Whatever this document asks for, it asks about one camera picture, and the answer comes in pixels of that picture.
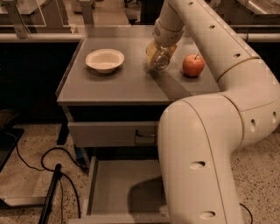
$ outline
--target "white bowl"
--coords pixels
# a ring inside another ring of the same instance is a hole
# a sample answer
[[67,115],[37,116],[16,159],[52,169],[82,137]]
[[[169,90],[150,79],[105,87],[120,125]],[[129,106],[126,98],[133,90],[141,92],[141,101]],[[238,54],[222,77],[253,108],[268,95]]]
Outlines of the white bowl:
[[114,49],[100,49],[86,57],[86,64],[101,74],[114,72],[123,61],[123,54]]

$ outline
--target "white robotic arm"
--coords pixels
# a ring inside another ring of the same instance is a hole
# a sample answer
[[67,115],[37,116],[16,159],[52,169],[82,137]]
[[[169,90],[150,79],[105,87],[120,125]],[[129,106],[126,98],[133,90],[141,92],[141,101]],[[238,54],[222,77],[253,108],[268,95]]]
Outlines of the white robotic arm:
[[[230,155],[278,126],[279,82],[203,0],[165,0],[153,37],[168,49],[184,26],[220,93],[176,101],[160,119],[158,153],[171,223],[242,224]],[[155,52],[150,63],[157,67],[160,57]]]

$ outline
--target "red apple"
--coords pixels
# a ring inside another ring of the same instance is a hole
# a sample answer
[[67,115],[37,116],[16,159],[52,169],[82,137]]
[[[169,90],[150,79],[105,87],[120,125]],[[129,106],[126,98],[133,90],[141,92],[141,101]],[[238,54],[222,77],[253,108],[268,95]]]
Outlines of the red apple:
[[188,77],[198,77],[205,66],[204,59],[199,54],[190,54],[184,58],[183,72]]

